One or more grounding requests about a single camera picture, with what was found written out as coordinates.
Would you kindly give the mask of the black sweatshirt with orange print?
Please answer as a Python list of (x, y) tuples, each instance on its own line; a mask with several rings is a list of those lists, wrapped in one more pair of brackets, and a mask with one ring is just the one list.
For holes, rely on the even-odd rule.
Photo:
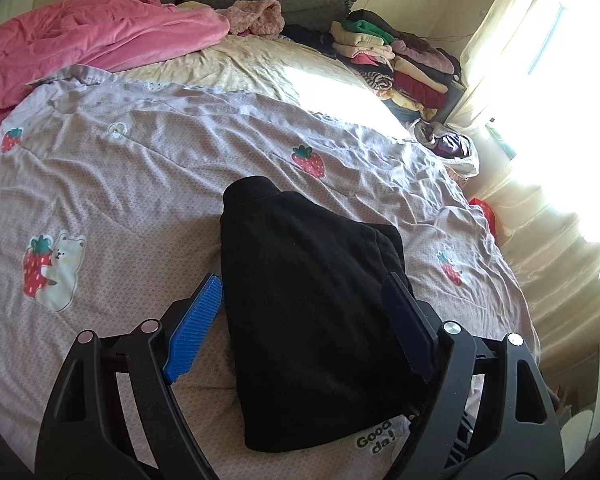
[(221, 274), (245, 442), (283, 453), (418, 408), (381, 286), (405, 271), (390, 224), (362, 223), (265, 177), (223, 195)]

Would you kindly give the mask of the stack of folded clothes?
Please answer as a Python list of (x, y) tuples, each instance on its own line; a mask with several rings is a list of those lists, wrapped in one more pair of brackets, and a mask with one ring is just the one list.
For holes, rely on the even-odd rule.
[(372, 11), (353, 11), (329, 32), (336, 58), (404, 122), (445, 122), (465, 93), (458, 58)]

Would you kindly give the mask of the red item beside bed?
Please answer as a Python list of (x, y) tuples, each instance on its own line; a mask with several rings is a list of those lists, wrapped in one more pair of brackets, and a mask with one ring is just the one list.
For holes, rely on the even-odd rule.
[(488, 222), (490, 233), (493, 237), (496, 237), (496, 217), (493, 209), (484, 200), (479, 200), (478, 198), (472, 198), (469, 203), (471, 206), (476, 206), (481, 210), (483, 217)]

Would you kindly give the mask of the lilac strawberry patterned quilt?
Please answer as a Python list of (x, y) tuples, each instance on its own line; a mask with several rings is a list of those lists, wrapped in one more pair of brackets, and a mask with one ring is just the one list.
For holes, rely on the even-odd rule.
[(338, 118), (72, 66), (0, 127), (0, 434), (25, 465), (76, 335), (126, 333), (219, 270), (223, 192), (251, 176), (392, 224), (418, 299), (539, 352), (481, 211), (385, 107)]

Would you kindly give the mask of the purple and white garment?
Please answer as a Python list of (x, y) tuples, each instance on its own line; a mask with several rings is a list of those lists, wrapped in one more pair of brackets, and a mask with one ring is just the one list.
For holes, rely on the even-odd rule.
[(460, 177), (477, 177), (480, 162), (477, 148), (469, 136), (465, 136), (441, 122), (424, 122), (419, 119), (413, 124), (417, 141)]

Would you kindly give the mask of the cream window curtain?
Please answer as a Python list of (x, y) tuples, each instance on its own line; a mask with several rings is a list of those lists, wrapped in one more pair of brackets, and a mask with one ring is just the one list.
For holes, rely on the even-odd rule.
[(506, 151), (478, 194), (554, 374), (600, 343), (600, 0), (494, 0), (452, 125)]

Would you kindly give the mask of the pink comforter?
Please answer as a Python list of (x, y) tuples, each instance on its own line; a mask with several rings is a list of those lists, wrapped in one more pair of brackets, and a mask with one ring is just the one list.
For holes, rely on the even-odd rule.
[(78, 64), (130, 68), (218, 44), (228, 19), (161, 0), (60, 0), (0, 25), (0, 125), (33, 81)]

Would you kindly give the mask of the cream yellow bed sheet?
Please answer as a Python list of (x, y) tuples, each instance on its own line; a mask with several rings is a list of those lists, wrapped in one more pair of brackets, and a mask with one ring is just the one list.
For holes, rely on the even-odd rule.
[(118, 74), (135, 80), (262, 94), (371, 128), (392, 140), (415, 140), (361, 76), (338, 60), (286, 39), (227, 36), (215, 46)]

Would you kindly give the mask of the dark navy garment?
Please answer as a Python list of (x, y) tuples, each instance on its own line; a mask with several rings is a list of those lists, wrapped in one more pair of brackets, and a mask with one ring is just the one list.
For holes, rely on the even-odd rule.
[(286, 24), (282, 30), (282, 35), (297, 44), (303, 44), (317, 50), (328, 58), (338, 58), (339, 56), (339, 53), (332, 46), (335, 39), (330, 32), (320, 32), (319, 30), (309, 30), (301, 25)]

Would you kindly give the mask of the pink knitted garment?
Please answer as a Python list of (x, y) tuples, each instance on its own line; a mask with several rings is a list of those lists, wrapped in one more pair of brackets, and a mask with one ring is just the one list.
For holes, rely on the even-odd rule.
[(230, 22), (230, 34), (275, 38), (284, 29), (278, 0), (236, 0), (229, 8), (216, 10)]

